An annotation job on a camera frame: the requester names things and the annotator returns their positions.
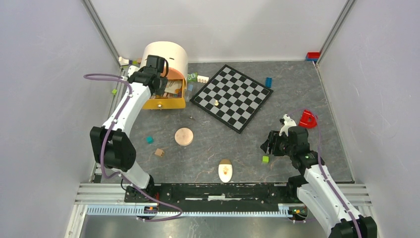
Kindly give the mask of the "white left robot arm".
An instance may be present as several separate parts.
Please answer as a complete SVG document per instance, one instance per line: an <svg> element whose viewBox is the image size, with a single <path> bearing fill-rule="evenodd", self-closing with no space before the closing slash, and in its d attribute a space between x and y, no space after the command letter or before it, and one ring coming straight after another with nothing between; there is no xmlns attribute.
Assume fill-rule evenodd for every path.
<svg viewBox="0 0 420 238"><path fill-rule="evenodd" d="M149 55L145 66L133 72L127 79L104 73L91 73L84 78L95 81L115 81L126 86L126 92L111 116L102 126L94 126L90 131L95 160L100 164L102 176L121 176L132 187L137 188L137 196L150 202L156 195L152 186L153 178L136 162L136 149L129 135L140 110L149 98L164 93L168 82L168 61L159 56ZM107 175L104 170L113 170Z"/></svg>

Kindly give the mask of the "yellow drawer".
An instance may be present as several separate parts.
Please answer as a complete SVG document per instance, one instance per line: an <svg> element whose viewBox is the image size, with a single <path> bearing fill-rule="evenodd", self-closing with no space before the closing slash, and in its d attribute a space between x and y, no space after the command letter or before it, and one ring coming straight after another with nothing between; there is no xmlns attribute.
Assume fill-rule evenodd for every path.
<svg viewBox="0 0 420 238"><path fill-rule="evenodd" d="M169 94L163 91L161 96L152 94L147 102L143 105L144 110L157 110L157 109L183 109L186 107L184 93L186 83L183 80L182 91L178 94Z"/></svg>

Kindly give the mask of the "round pink compact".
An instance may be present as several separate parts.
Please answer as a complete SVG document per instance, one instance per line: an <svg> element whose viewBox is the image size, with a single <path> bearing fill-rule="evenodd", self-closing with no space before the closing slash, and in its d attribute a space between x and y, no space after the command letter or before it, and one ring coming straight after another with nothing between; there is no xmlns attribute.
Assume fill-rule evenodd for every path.
<svg viewBox="0 0 420 238"><path fill-rule="evenodd" d="M194 139L194 134L191 129L183 127L176 131L174 135L175 142L180 146L188 146Z"/></svg>

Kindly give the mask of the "white orange sachet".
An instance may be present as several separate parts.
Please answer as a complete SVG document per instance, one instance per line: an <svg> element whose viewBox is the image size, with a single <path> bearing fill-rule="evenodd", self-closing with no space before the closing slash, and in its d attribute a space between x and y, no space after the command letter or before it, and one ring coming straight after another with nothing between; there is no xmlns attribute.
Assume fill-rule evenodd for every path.
<svg viewBox="0 0 420 238"><path fill-rule="evenodd" d="M165 87L165 93L178 94L182 91L183 80L168 80Z"/></svg>

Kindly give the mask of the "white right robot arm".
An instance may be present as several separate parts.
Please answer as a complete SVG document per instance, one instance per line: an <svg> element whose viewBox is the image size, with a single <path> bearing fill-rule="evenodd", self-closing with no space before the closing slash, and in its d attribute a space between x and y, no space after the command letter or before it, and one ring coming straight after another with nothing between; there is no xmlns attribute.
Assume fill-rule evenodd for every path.
<svg viewBox="0 0 420 238"><path fill-rule="evenodd" d="M375 238L377 224L345 197L318 152L310 148L309 132L301 126L270 131L260 148L269 155L287 156L299 171L287 182L286 196L303 202L329 238Z"/></svg>

